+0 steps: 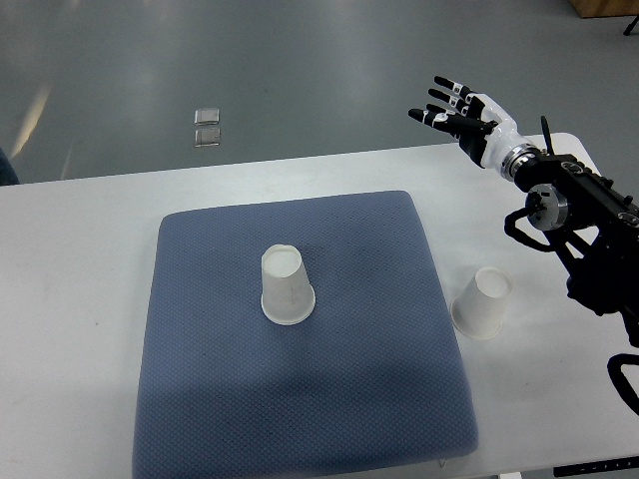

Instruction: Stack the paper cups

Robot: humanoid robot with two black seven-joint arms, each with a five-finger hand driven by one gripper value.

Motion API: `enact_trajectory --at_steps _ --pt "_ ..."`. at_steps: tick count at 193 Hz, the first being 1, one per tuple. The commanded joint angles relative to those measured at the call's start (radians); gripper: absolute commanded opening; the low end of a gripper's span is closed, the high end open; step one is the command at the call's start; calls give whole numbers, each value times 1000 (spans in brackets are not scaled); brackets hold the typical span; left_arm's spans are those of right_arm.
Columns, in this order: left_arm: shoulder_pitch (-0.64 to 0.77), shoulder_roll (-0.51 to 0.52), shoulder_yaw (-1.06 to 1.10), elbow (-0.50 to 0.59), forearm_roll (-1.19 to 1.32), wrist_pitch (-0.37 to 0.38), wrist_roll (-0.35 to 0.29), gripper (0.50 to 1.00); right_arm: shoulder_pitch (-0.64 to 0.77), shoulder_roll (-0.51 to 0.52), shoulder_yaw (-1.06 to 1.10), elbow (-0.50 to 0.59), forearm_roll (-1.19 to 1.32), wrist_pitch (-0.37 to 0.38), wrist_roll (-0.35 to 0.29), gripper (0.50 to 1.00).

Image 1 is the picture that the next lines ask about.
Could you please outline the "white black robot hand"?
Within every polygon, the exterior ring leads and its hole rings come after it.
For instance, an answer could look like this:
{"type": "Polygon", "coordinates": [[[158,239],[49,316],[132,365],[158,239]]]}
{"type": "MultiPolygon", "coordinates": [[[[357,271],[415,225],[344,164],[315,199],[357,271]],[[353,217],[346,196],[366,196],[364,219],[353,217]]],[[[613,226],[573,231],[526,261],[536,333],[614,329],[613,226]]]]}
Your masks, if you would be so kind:
{"type": "Polygon", "coordinates": [[[410,109],[408,115],[435,130],[460,135],[459,146],[478,166],[499,169],[515,147],[523,144],[514,119],[493,99],[456,81],[435,76],[438,89],[428,95],[446,107],[426,104],[425,110],[410,109]]]}

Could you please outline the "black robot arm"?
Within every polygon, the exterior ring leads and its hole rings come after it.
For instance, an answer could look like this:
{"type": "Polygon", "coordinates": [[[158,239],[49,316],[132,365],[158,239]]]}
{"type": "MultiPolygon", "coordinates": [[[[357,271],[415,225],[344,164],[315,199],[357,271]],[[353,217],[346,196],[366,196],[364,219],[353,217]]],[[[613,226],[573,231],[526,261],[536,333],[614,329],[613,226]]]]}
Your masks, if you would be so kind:
{"type": "Polygon", "coordinates": [[[504,220],[505,233],[555,253],[568,272],[567,295],[597,315],[619,312],[632,346],[638,344],[638,208],[613,181],[574,156],[521,136],[516,122],[485,94],[435,77],[435,99],[411,109],[414,120],[457,140],[482,169],[494,169],[526,194],[504,220]]]}

